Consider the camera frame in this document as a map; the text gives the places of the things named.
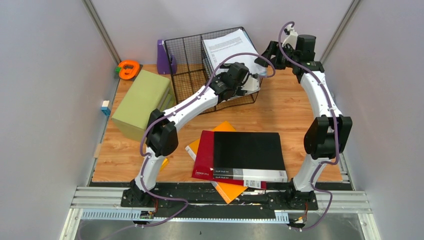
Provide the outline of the papers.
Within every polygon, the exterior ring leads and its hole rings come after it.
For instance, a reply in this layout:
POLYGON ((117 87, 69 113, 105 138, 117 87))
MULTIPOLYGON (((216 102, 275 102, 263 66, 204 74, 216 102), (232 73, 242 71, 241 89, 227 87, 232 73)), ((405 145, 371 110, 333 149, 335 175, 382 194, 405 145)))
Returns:
MULTIPOLYGON (((247 34, 242 29, 237 29, 221 37, 203 39, 202 44, 206 53, 206 59, 208 60, 212 71, 214 71, 215 68, 229 56, 238 53, 258 54, 254 45, 247 37, 247 34)), ((256 57, 253 55, 239 55, 229 59, 225 63, 243 63, 249 69, 251 74, 265 76, 267 74, 267 69, 254 63, 255 59, 256 57)))

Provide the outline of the black wire mesh basket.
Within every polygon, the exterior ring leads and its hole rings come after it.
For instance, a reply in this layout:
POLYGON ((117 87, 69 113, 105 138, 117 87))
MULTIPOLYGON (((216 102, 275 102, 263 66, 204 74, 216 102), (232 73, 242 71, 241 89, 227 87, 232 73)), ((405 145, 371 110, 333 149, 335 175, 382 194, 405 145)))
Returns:
POLYGON ((197 35, 164 40, 162 45, 168 54, 168 70, 171 70, 172 86, 176 103, 180 104, 207 83, 216 67, 215 59, 205 49, 204 41, 223 38, 245 29, 234 27, 197 35))

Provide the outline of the black clip file folder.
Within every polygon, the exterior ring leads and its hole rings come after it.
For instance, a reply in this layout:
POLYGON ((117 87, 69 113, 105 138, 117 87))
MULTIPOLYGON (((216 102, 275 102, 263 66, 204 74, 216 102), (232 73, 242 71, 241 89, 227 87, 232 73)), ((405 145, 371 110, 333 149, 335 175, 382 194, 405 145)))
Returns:
POLYGON ((215 131, 213 136, 214 179, 288 181, 279 133, 215 131))

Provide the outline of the red folder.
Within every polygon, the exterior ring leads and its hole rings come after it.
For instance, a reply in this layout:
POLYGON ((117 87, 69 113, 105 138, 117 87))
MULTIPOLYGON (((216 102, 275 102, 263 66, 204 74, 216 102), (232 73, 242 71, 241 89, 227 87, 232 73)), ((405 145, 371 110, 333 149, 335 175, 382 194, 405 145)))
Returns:
POLYGON ((244 185, 244 180, 214 177, 214 162, 219 168, 258 170, 259 156, 265 144, 264 132, 207 131, 201 133, 192 177, 213 182, 244 185))

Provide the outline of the green drawer cabinet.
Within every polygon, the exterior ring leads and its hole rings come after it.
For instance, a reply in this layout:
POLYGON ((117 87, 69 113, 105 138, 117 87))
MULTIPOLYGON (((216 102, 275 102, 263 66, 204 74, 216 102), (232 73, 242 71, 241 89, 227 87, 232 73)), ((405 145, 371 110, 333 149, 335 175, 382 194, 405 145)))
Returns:
POLYGON ((141 141, 153 110, 175 104, 171 80, 141 70, 112 115, 112 122, 124 137, 141 141))

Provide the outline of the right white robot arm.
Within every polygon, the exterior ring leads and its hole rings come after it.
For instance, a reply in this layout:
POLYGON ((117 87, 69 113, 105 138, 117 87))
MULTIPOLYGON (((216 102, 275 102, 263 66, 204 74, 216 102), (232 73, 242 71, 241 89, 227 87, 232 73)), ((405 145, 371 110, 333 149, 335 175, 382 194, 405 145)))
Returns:
POLYGON ((286 204, 292 209, 313 201, 317 178, 325 166, 338 164, 353 126, 351 117, 343 116, 329 92, 324 67, 315 60, 315 44, 315 36, 292 32, 283 42, 271 41, 262 54, 264 58, 255 60, 262 67, 269 66, 269 60, 277 70, 291 68, 314 115, 303 139, 305 159, 285 195, 286 204))

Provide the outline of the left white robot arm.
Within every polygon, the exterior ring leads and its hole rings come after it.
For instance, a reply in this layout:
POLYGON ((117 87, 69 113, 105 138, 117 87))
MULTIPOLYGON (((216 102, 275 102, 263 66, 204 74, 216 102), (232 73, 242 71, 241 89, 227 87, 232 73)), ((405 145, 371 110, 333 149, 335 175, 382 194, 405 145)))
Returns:
POLYGON ((138 175, 130 182, 124 196, 142 207, 149 206, 156 197, 152 190, 164 159, 179 145, 178 132, 203 111, 216 105, 249 94, 245 86, 260 86, 261 74, 252 73, 243 63, 220 63, 206 83, 192 96, 164 111, 154 109, 140 143, 143 163, 138 175))

